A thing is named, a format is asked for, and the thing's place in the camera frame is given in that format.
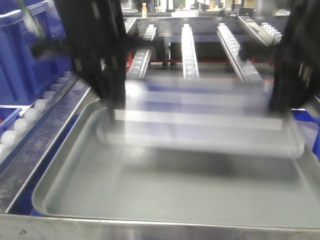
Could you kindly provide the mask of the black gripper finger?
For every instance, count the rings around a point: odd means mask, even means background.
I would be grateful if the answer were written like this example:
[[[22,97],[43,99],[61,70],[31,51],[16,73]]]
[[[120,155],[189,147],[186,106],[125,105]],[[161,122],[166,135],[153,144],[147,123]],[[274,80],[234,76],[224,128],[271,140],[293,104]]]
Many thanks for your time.
[[[109,119],[125,105],[126,29],[118,0],[58,0],[66,37],[32,46],[36,57],[67,54],[73,72],[106,104]]]
[[[239,57],[271,58],[274,82],[270,112],[284,114],[320,94],[320,2],[290,1],[290,15],[278,44],[241,46]]]

